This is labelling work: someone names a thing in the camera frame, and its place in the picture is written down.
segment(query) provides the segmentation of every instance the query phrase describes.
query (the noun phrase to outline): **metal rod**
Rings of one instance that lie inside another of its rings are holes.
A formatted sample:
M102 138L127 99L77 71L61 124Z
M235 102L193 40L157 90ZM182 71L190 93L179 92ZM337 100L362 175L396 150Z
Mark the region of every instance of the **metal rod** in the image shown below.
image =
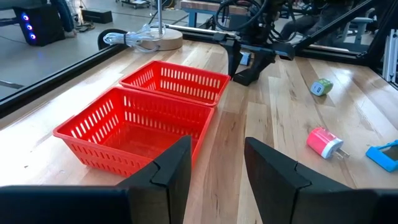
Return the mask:
M157 0L157 20L159 22L159 34L163 34L162 6L162 0Z
M299 42L294 49L295 50L302 50L309 45L315 43L316 41L320 40L322 37L331 34L333 31L337 30L337 28L345 25L347 22L351 22L355 17L361 15L362 13L366 12L367 10L371 9L373 6L381 3L382 1L379 0L367 0L366 2L358 5L356 8L350 10L346 14L342 15L332 23L328 24L324 28L318 30L316 33L306 37L301 42Z

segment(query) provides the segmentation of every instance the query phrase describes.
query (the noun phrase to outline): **red plastic basket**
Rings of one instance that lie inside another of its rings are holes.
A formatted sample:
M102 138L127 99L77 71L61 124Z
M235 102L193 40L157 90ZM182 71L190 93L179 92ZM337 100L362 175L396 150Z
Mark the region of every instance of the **red plastic basket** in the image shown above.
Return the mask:
M217 105L228 82L227 75L162 61L152 61L119 81L126 88L206 106Z
M114 87L54 129L88 166L130 176L180 137L192 137L195 162L214 109Z

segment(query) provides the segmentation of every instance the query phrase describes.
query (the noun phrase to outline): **cable bundle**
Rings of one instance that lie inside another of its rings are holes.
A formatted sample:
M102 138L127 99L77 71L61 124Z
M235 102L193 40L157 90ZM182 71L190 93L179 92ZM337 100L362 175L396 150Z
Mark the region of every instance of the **cable bundle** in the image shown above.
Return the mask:
M262 5L260 5L256 0L224 0L221 2L220 7L216 11L215 14L215 24L222 30L227 30L227 31L239 31L241 29L248 28L249 26L253 25L254 23L266 23L266 16L267 11L272 7L272 4L275 4L277 1L275 0L262 0ZM295 15L293 12L293 0L285 0L288 4L289 12L290 15L292 16L292 20L294 23L294 26L296 26L296 20L295 20ZM253 11L256 11L255 14L250 15L250 19L237 26L237 27L225 27L223 24L220 24L218 21L218 18L220 14L223 14L223 19L225 17L225 12L228 13L228 9L230 6L237 6L237 7L246 7L248 10L251 7ZM266 24L267 26L270 26L271 31L269 33L269 36L266 37L268 38L271 42L290 42L291 40L294 39L294 37L297 35L297 31L294 32L294 35L291 36L288 40L284 40L281 38L281 34L275 30L275 25L274 22L270 24Z
M145 47L141 47L142 41L157 41L163 38L166 33L165 24L162 24L162 35L159 37L151 34L151 28L158 27L159 23L156 22L154 24L144 24L142 28L137 32L128 32L127 34L118 34L115 32L108 33L104 36L103 40L107 44L126 44L129 47L135 47L141 52L151 53L155 52L159 49L159 46L154 49L146 49Z

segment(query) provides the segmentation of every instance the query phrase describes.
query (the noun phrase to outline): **computer tower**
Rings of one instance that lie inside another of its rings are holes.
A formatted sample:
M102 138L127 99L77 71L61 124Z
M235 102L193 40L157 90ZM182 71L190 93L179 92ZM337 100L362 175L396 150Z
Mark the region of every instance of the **computer tower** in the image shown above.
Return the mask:
M50 4L13 7L18 23L29 45L45 46L65 39L57 8Z

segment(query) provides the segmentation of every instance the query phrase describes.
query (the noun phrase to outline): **green charger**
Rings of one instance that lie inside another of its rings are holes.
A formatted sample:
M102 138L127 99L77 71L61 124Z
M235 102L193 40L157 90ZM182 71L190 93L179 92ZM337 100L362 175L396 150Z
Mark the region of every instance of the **green charger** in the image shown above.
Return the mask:
M311 93L317 96L323 96L328 94L330 90L333 88L333 83L326 78L321 78L315 81L311 86Z

